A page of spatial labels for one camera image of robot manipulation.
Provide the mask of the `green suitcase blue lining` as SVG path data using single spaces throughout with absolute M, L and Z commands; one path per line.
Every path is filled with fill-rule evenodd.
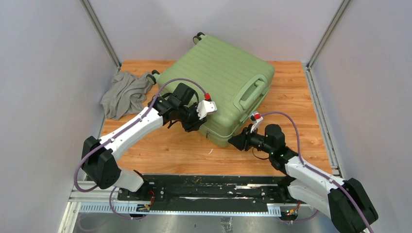
M 161 94 L 185 83 L 203 97 L 205 90 L 217 105 L 199 133 L 219 147 L 237 133 L 269 92 L 275 74 L 270 63 L 215 36 L 206 34 L 172 66 L 160 73 L 157 85 L 169 80 Z

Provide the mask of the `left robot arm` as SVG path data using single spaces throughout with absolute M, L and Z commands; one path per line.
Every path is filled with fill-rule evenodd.
M 97 188 L 117 187 L 129 191 L 136 200 L 146 199 L 151 193 L 149 181 L 138 171 L 120 167 L 117 161 L 136 142 L 164 125 L 180 122 L 186 132 L 199 130 L 218 108 L 207 92 L 204 100 L 191 103 L 193 97 L 198 97 L 197 92 L 179 83 L 172 93 L 156 93 L 147 107 L 117 130 L 99 139 L 90 136 L 84 141 L 75 175 L 83 170 Z

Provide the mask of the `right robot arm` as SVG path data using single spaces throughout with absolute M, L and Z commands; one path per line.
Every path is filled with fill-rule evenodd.
M 267 153 L 272 167 L 285 174 L 279 183 L 278 198 L 286 203 L 293 199 L 305 202 L 328 216 L 339 232 L 361 233 L 378 220 L 378 213 L 358 180 L 344 180 L 300 158 L 286 145 L 279 125 L 267 125 L 263 135 L 249 125 L 228 142 L 238 150 Z

